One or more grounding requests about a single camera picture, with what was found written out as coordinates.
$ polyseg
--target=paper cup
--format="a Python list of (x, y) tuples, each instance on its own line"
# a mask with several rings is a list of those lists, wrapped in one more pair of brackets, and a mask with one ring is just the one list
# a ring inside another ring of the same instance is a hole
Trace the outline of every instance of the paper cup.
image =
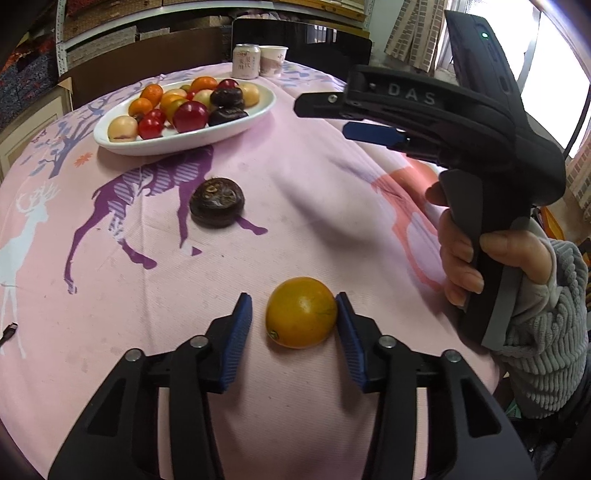
[(264, 45), (261, 49), (261, 77), (280, 77), (287, 47)]

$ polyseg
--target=plate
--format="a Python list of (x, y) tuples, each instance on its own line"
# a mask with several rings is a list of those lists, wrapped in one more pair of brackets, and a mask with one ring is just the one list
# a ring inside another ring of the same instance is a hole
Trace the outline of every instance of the plate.
[[(244, 80), (237, 80), (238, 83), (244, 83)], [(186, 85), (187, 81), (170, 83), (162, 85), (166, 92), (173, 88), (181, 88)], [(95, 141), (107, 150), (120, 155), (131, 155), (139, 157), (143, 155), (162, 155), (168, 153), (175, 153), (191, 148), (202, 147), (210, 145), (221, 140), (238, 135), (260, 122), (271, 110), (275, 104), (275, 94), (263, 85), (256, 86), (259, 89), (261, 98), (259, 102), (250, 108), (246, 108), (248, 116), (228, 122), (227, 124), (216, 125), (214, 127), (205, 127), (194, 132), (178, 133), (172, 128), (164, 128), (163, 136), (160, 138), (152, 138), (150, 140), (136, 140), (135, 142), (112, 142), (107, 136), (107, 128), (113, 119), (120, 115), (127, 115), (129, 104), (139, 97), (139, 94), (128, 98), (119, 105), (114, 106), (111, 110), (103, 115), (95, 126), (94, 137)]]

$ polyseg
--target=tablecloth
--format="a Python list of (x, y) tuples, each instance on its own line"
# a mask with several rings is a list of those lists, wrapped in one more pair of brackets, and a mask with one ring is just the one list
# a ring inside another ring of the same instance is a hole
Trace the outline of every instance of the tablecloth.
[[(295, 276), (347, 292), (357, 313), (415, 350), (461, 351), (496, 385), (495, 364), (458, 339), (441, 291), (440, 209), (423, 195), (434, 172), (345, 140), (342, 122), (293, 113), (300, 93), (342, 90), (340, 80), (286, 63), (279, 79), (255, 80), (277, 96), (267, 118), (196, 150), (134, 158), (94, 142), (100, 116), (146, 84), (229, 76), (230, 67), (161, 75), (94, 100), (43, 130), (0, 188), (0, 320), (19, 324), (0, 355), (0, 417), (42, 475), (127, 349), (173, 350), (245, 291), (254, 317), (238, 378), (210, 400), (227, 479), (361, 478), (376, 395), (349, 379), (334, 335), (304, 351), (265, 335), (270, 293)], [(188, 217), (189, 195), (213, 176), (233, 179), (246, 198), (243, 218), (222, 230)], [(417, 478), (424, 396), (419, 416)], [(165, 436), (163, 427), (162, 475), (171, 478)]]

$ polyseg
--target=metal bolt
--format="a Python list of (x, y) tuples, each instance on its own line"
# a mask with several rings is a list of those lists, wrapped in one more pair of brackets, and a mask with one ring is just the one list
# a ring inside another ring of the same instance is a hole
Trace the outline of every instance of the metal bolt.
[(209, 340), (207, 340), (207, 337), (205, 337), (203, 335), (197, 335), (189, 340), (189, 344), (193, 348), (203, 348), (208, 343), (209, 343)]
[(460, 353), (455, 350), (445, 350), (443, 355), (453, 364), (458, 363), (462, 359)]
[(382, 335), (379, 338), (378, 343), (384, 348), (394, 348), (398, 342), (393, 336)]
[(142, 350), (139, 348), (132, 348), (131, 350), (127, 350), (125, 352), (125, 359), (128, 362), (136, 362), (140, 358), (142, 358)]

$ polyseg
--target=hand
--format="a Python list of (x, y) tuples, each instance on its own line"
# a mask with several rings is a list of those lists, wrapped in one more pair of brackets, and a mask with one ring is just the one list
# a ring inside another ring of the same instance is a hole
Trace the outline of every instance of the hand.
[[(427, 201), (447, 206), (447, 200), (439, 183), (425, 193)], [(461, 307), (467, 292), (482, 293), (484, 280), (470, 262), (474, 255), (470, 239), (453, 222), (447, 209), (441, 215), (438, 227), (440, 255), (447, 278), (444, 291), (447, 299)], [(493, 260), (510, 267), (521, 268), (536, 284), (544, 285), (552, 273), (552, 257), (544, 244), (533, 233), (523, 230), (505, 230), (480, 236), (480, 248)]]

